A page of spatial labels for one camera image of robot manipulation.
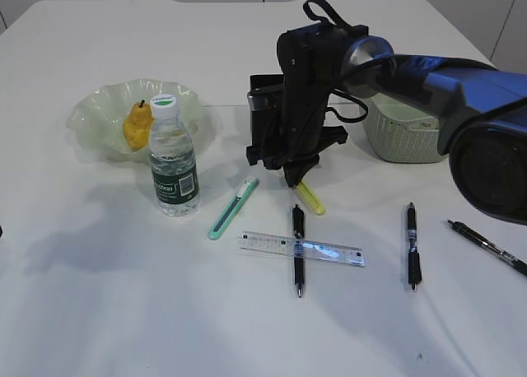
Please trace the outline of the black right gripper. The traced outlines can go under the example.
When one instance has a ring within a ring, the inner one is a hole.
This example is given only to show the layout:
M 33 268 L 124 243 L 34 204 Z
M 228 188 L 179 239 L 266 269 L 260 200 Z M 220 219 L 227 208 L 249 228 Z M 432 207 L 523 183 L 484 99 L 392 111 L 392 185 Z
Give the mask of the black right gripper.
M 250 165 L 263 162 L 269 170 L 283 167 L 288 187 L 296 187 L 304 176 L 319 164 L 319 153 L 333 145 L 347 141 L 347 131 L 342 126 L 325 127 L 325 115 L 329 99 L 317 100 L 313 96 L 302 97 L 300 103 L 289 105 L 284 100 L 277 135 L 261 147 L 246 147 Z

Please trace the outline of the blue black right robot arm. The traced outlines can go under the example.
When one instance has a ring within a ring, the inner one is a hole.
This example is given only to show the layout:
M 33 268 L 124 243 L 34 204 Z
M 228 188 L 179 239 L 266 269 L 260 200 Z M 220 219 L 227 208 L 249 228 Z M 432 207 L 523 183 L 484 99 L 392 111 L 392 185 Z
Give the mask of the blue black right robot arm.
M 382 94 L 438 120 L 438 153 L 473 207 L 525 224 L 525 75 L 469 59 L 395 54 L 365 26 L 327 22 L 281 34 L 277 59 L 280 73 L 251 79 L 251 165 L 299 184 L 323 150 L 347 141 L 343 126 L 324 123 L 329 97 L 362 104 Z

